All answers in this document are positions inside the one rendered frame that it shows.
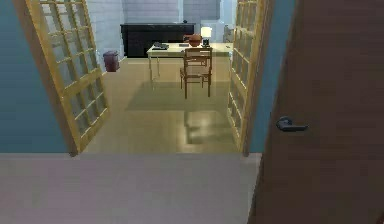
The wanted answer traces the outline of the brown wooden chair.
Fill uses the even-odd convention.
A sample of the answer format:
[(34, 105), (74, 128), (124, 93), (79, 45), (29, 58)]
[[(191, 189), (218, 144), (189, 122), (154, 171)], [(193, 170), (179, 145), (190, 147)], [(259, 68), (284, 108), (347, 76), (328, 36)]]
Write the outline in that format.
[(207, 95), (211, 95), (212, 85), (211, 47), (186, 48), (183, 53), (183, 67), (180, 69), (180, 87), (184, 90), (184, 98), (188, 97), (188, 84), (200, 83), (208, 85)]

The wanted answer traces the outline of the pale wooden table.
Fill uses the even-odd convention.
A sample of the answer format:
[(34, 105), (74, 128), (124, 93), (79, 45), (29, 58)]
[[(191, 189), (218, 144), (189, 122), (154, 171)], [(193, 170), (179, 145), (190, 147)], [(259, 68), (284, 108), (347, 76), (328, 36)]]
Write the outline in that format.
[[(233, 52), (232, 43), (211, 43), (213, 57), (230, 57)], [(168, 43), (168, 48), (165, 50), (155, 50), (155, 46), (151, 46), (147, 51), (149, 77), (155, 80), (160, 76), (160, 58), (182, 58), (184, 56), (185, 47), (181, 43)], [(152, 59), (156, 59), (157, 75), (153, 75)]]

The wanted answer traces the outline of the yellow glazed lattice door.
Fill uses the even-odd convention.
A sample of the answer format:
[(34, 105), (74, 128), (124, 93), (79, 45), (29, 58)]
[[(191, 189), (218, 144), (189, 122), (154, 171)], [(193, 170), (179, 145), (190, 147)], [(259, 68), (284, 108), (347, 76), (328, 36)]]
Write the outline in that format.
[(110, 115), (86, 0), (11, 0), (67, 153), (82, 153)]
[(246, 153), (252, 82), (257, 74), (265, 14), (270, 0), (237, 0), (227, 116), (237, 150)]

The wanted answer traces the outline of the white table lamp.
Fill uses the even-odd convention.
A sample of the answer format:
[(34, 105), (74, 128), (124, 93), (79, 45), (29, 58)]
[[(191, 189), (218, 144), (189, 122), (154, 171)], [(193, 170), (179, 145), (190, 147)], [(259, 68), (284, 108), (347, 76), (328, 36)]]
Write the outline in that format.
[(201, 37), (203, 40), (203, 46), (209, 47), (209, 39), (212, 36), (212, 28), (211, 27), (202, 27), (200, 30)]

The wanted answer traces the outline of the black long sideboard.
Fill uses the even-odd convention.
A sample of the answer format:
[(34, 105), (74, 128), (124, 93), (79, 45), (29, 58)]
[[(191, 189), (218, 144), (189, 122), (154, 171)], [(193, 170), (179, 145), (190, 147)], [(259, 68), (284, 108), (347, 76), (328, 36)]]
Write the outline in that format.
[(146, 58), (155, 42), (181, 43), (184, 35), (195, 33), (194, 23), (124, 23), (120, 28), (127, 58)]

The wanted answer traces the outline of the maroon waste bin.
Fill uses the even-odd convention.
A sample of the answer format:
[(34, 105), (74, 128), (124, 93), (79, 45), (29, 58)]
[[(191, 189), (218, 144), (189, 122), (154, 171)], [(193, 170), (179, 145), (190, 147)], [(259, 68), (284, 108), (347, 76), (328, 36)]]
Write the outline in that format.
[(119, 59), (117, 51), (107, 51), (103, 54), (105, 68), (107, 72), (116, 72), (119, 69)]

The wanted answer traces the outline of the grey window blind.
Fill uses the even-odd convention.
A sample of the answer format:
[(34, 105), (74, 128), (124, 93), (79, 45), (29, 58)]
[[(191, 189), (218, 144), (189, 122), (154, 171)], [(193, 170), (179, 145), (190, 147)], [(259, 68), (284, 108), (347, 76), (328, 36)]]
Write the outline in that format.
[(187, 21), (218, 20), (221, 0), (183, 0), (183, 18)]

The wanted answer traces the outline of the brown wooden room door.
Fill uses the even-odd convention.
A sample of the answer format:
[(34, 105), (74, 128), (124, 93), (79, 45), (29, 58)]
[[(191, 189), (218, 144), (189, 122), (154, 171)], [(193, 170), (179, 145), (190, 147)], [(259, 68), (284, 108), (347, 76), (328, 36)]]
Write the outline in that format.
[(384, 0), (297, 0), (247, 224), (384, 224)]

